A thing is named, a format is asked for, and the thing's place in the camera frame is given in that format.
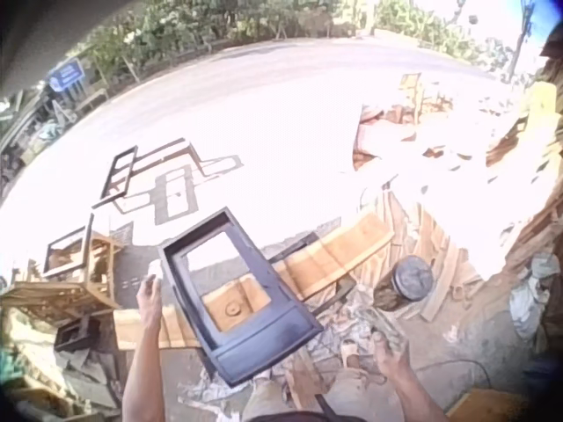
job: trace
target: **wood scrap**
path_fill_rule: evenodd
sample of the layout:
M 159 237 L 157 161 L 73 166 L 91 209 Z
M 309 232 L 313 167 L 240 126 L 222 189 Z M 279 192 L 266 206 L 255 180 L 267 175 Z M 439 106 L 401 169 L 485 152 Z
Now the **wood scrap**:
M 391 265 L 394 266 L 401 258 L 405 256 L 406 252 L 406 213 L 401 207 L 401 204 L 398 202 L 397 197 L 393 194 L 393 192 L 389 192 L 388 196 L 389 201 L 389 210 L 391 212 L 391 223 L 392 226 L 388 223 L 389 227 L 392 228 L 395 235 L 391 240 Z
M 456 275 L 458 255 L 459 249 L 452 241 L 450 241 L 440 278 L 436 282 L 434 291 L 431 293 L 428 302 L 420 313 L 420 315 L 428 322 L 434 321 L 438 310 L 442 307 L 442 303 L 450 291 L 451 283 Z
M 463 286 L 481 280 L 481 276 L 469 260 L 460 262 L 456 268 L 456 275 L 452 286 Z
M 291 398 L 299 411 L 315 410 L 317 407 L 315 395 L 328 392 L 305 347 L 294 353 L 293 367 L 286 370 L 286 378 Z
M 493 389 L 472 389 L 448 411 L 451 422 L 509 422 L 527 404 L 522 396 Z
M 432 240 L 432 245 L 434 246 L 434 254 L 437 255 L 440 249 L 442 248 L 442 240 L 446 236 L 446 233 L 443 231 L 442 226 L 440 224 L 436 224 L 434 226 L 434 230 L 432 230 L 432 235 L 430 235 L 430 239 Z
M 450 245 L 450 238 L 445 236 L 442 238 L 442 244 L 440 245 L 440 250 L 434 259 L 434 263 L 432 264 L 432 275 L 434 275 L 434 280 L 438 280 L 440 278 L 440 274 L 442 274 L 443 264 L 446 260 L 446 254 L 448 253 L 448 246 Z
M 340 227 L 294 252 L 275 263 L 274 269 L 296 296 L 305 300 L 380 251 L 392 237 L 393 232 L 374 213 L 362 213 L 355 224 Z M 204 295 L 202 300 L 222 331 L 245 321 L 269 301 L 260 284 L 249 274 Z M 235 316 L 227 315 L 225 310 L 231 303 L 238 304 L 243 311 Z M 118 347 L 133 350 L 141 332 L 138 309 L 118 309 L 113 313 L 113 319 Z M 174 307 L 164 307 L 163 319 L 158 341 L 160 348 L 200 345 L 183 315 Z

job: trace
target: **debris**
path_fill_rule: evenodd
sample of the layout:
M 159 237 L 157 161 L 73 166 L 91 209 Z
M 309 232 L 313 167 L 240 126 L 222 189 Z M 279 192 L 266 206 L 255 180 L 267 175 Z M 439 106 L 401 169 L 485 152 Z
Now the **debris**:
M 119 404 L 111 388 L 98 382 L 89 381 L 85 376 L 68 369 L 62 371 L 65 381 L 79 397 L 91 400 L 109 408 L 118 408 Z
M 217 422 L 240 422 L 240 413 L 238 413 L 237 411 L 234 411 L 230 416 L 227 416 L 218 406 L 196 402 L 194 400 L 189 400 L 182 397 L 178 397 L 178 403 L 194 407 L 195 409 L 201 409 L 202 411 L 210 411 L 211 413 L 215 413 L 215 415 L 217 416 Z

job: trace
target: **wooden frame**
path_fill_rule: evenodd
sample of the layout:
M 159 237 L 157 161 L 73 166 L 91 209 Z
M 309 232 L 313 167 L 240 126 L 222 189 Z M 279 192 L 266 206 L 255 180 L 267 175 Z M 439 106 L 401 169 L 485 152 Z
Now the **wooden frame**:
M 25 315 L 54 327 L 85 315 L 99 316 L 119 306 L 87 283 L 16 281 L 0 295 L 4 307 L 18 308 Z
M 118 154 L 117 156 L 115 156 L 113 158 L 112 165 L 109 169 L 109 172 L 107 173 L 106 182 L 104 183 L 102 193 L 99 197 L 99 201 L 91 206 L 92 209 L 96 209 L 98 207 L 101 207 L 102 205 L 107 204 L 108 202 L 113 202 L 114 200 L 117 200 L 119 198 L 123 198 L 125 195 L 127 195 L 127 191 L 129 189 L 129 182 L 131 181 L 131 178 L 133 176 L 133 166 L 135 165 L 135 162 L 136 162 L 137 150 L 138 150 L 138 147 L 135 145 L 134 147 L 126 149 L 125 151 L 121 152 L 120 154 Z M 119 169 L 116 169 L 115 166 L 117 165 L 117 162 L 120 159 L 122 159 L 123 157 L 128 156 L 130 154 L 133 155 L 131 157 L 131 163 L 129 165 L 127 165 L 126 167 L 121 167 Z M 125 185 L 123 186 L 123 190 L 118 191 L 117 193 L 114 193 L 114 194 L 109 194 L 108 191 L 109 191 L 109 188 L 112 184 L 112 176 L 114 175 L 114 173 L 118 173 L 118 172 L 123 171 L 123 170 L 128 171 L 127 176 L 125 177 Z
M 53 242 L 47 245 L 47 253 L 45 255 L 45 263 L 43 264 L 43 277 L 46 279 L 50 279 L 56 276 L 60 276 L 66 273 L 71 273 L 76 270 L 80 270 L 86 268 L 88 266 L 88 254 L 90 252 L 90 244 L 91 244 L 91 226 L 94 222 L 94 214 L 90 214 L 88 216 L 88 222 L 85 226 L 81 227 L 80 229 L 76 229 L 71 231 L 70 233 L 55 239 Z M 53 245 L 58 244 L 62 240 L 77 235 L 81 231 L 84 232 L 84 236 L 82 238 L 81 249 L 80 249 L 80 261 L 79 262 L 71 262 L 65 266 L 57 266 L 56 268 L 49 268 L 49 258 L 53 252 Z

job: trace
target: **road sign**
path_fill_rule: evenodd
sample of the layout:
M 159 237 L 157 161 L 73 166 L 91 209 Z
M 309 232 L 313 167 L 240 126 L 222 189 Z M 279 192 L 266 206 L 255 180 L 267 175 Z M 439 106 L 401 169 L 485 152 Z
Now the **road sign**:
M 84 77 L 84 70 L 77 58 L 64 63 L 60 68 L 53 70 L 49 76 L 49 85 L 55 92 L 63 92 L 73 83 Z

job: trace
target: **unfinished wooden furniture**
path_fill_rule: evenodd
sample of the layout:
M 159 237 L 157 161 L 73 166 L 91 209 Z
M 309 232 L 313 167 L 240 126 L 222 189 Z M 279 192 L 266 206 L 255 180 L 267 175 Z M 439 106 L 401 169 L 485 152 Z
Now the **unfinished wooden furniture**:
M 297 298 L 304 301 L 383 249 L 392 237 L 393 232 L 374 213 L 363 212 L 354 222 L 291 253 L 273 264 L 273 268 Z M 267 299 L 260 284 L 249 273 L 201 298 L 220 331 L 244 322 L 263 309 Z M 237 307 L 236 313 L 232 312 L 233 306 Z M 134 349 L 142 329 L 138 309 L 116 310 L 113 319 L 118 347 L 121 350 Z M 163 309 L 159 346 L 200 346 L 192 328 L 174 306 Z
M 100 302 L 118 309 L 113 287 L 113 259 L 123 246 L 111 237 L 91 230 L 93 215 L 85 227 L 74 230 L 48 245 L 43 278 L 49 282 L 66 281 L 84 285 Z M 61 249 L 55 245 L 71 235 L 81 238 L 72 240 Z
M 113 256 L 122 246 L 111 237 L 86 231 L 90 235 L 57 250 L 56 256 L 68 262 L 63 265 L 63 271 L 55 268 L 59 271 L 52 272 L 49 279 L 37 281 L 14 278 L 0 294 L 2 306 L 18 308 L 29 317 L 55 327 L 86 315 L 103 315 L 118 309 L 120 306 L 114 300 Z M 47 269 L 49 258 L 53 257 L 53 244 L 48 248 Z
M 83 227 L 72 230 L 47 245 L 43 265 L 45 279 L 61 277 L 88 266 L 93 222 L 94 214 L 90 214 L 88 222 Z
M 104 315 L 118 308 L 97 289 L 64 281 L 16 281 L 0 294 L 0 303 L 6 308 L 18 308 L 29 317 L 54 327 L 85 315 Z

